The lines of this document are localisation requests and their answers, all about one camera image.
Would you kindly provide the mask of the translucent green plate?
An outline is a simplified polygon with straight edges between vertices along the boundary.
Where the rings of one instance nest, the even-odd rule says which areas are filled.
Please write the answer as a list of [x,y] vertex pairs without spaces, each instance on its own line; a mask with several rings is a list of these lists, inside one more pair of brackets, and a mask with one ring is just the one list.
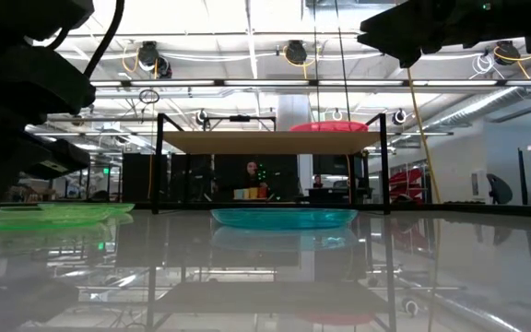
[[109,216],[110,212],[103,209],[0,209],[0,231],[83,226],[103,221]]
[[130,203],[39,203],[42,210],[53,211],[101,211],[110,214],[130,212],[134,208]]

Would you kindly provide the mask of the translucent blue plate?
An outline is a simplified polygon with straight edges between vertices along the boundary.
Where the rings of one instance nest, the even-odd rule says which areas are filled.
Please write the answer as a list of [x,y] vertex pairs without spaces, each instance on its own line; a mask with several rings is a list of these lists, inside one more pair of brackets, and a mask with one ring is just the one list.
[[219,208],[210,213],[224,226],[269,231],[344,227],[359,214],[354,209],[312,207]]

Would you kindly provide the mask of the black frame wooden shelf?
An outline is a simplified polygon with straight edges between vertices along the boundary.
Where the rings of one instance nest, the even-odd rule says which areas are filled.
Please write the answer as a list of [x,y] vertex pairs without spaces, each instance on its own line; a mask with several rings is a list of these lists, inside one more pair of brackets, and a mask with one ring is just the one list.
[[[171,123],[172,119],[166,114],[160,113],[157,117],[157,139],[156,139],[155,154],[152,157],[151,212],[154,215],[157,215],[159,213],[159,203],[160,203],[159,186],[161,184],[161,175],[162,175],[162,171],[161,171],[162,145],[166,143],[163,140],[163,136],[165,135],[163,126],[166,122]],[[387,172],[388,171],[388,147],[387,147],[388,132],[387,132],[387,125],[386,125],[386,115],[384,113],[378,113],[375,116],[373,116],[373,118],[370,121],[368,121],[367,124],[371,125],[375,122],[377,122],[380,126],[380,130],[378,131],[378,133],[380,134],[380,140],[378,141],[378,143],[381,144],[382,171]],[[177,129],[176,132],[185,132],[180,126],[177,126],[176,129]],[[348,158],[352,160],[353,156],[357,153],[344,154],[344,155],[347,155]]]

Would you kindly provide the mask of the red background object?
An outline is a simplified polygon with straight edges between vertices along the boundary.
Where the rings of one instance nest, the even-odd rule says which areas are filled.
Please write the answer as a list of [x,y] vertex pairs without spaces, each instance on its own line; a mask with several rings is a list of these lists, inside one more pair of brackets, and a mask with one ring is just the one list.
[[422,169],[414,168],[397,172],[389,178],[389,196],[393,201],[412,200],[416,204],[424,202],[426,188],[423,184],[425,173]]

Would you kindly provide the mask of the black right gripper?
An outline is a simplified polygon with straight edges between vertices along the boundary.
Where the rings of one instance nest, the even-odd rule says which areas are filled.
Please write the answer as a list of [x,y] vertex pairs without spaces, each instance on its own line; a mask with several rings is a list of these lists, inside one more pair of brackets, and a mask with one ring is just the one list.
[[[383,53],[420,49],[437,53],[445,40],[449,17],[449,44],[470,48],[480,42],[517,38],[514,23],[524,0],[407,0],[360,23],[360,44]],[[420,53],[399,55],[399,66],[410,68]]]

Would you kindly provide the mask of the dark office chair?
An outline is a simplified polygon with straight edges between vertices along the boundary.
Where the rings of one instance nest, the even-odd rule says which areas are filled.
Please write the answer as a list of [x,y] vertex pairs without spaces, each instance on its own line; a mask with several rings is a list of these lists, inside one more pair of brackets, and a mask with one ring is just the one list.
[[511,187],[500,177],[488,173],[487,179],[490,184],[489,195],[495,205],[506,205],[513,199]]

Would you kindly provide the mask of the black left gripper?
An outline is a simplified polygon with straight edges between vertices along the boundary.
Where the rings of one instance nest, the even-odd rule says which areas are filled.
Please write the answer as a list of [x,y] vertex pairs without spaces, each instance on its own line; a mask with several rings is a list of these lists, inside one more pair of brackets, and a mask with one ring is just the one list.
[[[18,136],[50,114],[76,115],[95,101],[89,78],[45,47],[0,49],[0,135]],[[0,141],[0,203],[20,172],[40,160],[40,146]]]

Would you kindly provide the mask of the black upright panel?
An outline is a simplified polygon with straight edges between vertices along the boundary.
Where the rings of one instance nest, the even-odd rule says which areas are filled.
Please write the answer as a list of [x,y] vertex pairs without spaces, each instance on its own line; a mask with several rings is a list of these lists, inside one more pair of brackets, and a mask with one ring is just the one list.
[[524,153],[519,148],[517,150],[518,154],[518,166],[519,166],[519,176],[520,176],[520,193],[521,193],[521,200],[522,205],[526,206],[528,204],[528,193],[527,193],[527,183],[526,183],[526,177],[525,177],[525,159],[524,159]]

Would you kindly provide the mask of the wooden shelf board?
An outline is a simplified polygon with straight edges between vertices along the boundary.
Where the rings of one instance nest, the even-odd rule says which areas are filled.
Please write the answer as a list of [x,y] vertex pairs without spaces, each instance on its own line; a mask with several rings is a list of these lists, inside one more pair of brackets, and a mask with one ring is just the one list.
[[354,154],[380,140],[378,132],[168,132],[163,140],[186,154]]

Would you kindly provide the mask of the overhead light bar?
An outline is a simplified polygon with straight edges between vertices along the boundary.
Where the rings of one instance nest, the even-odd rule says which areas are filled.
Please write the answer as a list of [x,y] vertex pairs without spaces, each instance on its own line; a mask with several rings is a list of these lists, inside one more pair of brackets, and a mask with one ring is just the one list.
[[345,87],[348,88],[531,88],[531,79],[176,79],[176,80],[94,80],[96,88],[132,87]]

